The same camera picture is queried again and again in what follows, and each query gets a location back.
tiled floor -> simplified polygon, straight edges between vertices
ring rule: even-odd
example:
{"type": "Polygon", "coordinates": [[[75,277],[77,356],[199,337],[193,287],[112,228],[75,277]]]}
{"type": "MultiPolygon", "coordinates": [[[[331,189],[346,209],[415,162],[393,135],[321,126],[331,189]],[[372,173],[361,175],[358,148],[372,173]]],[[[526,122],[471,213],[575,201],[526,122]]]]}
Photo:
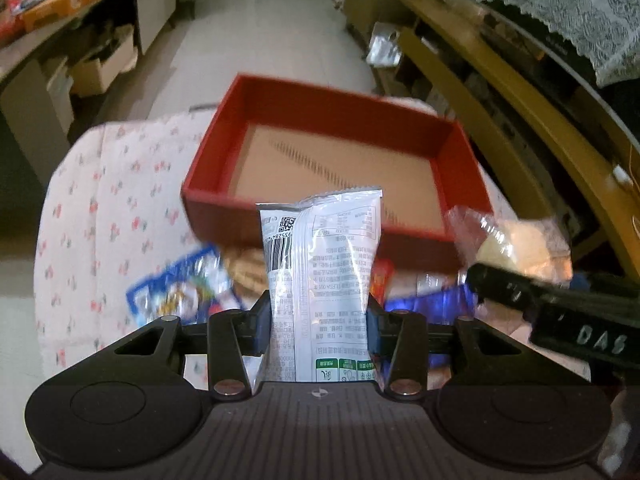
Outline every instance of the tiled floor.
{"type": "MultiPolygon", "coordinates": [[[[156,39],[104,120],[157,118],[219,102],[238,72],[371,92],[375,83],[361,58],[331,0],[200,0],[196,20],[156,39]]],[[[39,462],[22,414],[42,381],[33,315],[35,233],[6,248],[2,232],[0,448],[33,470],[39,462]]]]}

white lace fabric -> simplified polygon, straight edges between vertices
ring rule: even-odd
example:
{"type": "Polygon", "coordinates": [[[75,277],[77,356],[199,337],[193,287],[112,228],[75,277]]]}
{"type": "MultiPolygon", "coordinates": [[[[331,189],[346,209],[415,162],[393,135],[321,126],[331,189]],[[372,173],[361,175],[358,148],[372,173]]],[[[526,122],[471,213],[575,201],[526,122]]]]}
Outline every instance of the white lace fabric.
{"type": "Polygon", "coordinates": [[[640,0],[502,1],[571,41],[591,61],[600,88],[640,77],[640,0]]]}

open red cardboard box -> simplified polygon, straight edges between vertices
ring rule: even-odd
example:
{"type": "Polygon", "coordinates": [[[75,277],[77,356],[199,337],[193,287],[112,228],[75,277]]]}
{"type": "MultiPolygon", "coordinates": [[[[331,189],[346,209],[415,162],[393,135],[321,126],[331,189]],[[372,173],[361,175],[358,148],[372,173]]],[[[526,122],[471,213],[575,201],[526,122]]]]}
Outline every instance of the open red cardboard box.
{"type": "Polygon", "coordinates": [[[221,246],[262,246],[255,204],[355,186],[383,189],[378,254],[401,269],[460,268],[444,213],[491,212],[457,123],[375,96],[238,75],[182,186],[191,227],[221,246]]]}

white snack packet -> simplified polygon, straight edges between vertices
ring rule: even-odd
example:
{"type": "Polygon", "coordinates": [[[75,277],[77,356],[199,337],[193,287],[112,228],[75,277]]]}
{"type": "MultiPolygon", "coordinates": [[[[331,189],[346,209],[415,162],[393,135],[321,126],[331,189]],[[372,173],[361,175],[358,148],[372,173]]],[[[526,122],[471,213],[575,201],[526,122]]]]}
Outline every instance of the white snack packet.
{"type": "Polygon", "coordinates": [[[268,381],[373,380],[366,317],[381,189],[258,204],[271,293],[268,381]]]}

metal bolt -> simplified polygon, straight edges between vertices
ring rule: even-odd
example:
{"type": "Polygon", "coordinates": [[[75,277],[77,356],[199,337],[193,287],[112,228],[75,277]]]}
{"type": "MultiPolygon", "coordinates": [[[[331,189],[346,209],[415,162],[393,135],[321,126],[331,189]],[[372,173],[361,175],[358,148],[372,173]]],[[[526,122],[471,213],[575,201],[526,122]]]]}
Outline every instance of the metal bolt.
{"type": "Polygon", "coordinates": [[[224,396],[234,396],[244,392],[244,383],[235,379],[222,379],[218,381],[213,389],[224,396]]]}
{"type": "Polygon", "coordinates": [[[422,386],[418,381],[413,379],[396,379],[389,386],[391,391],[398,395],[415,395],[419,394],[422,386]]]}

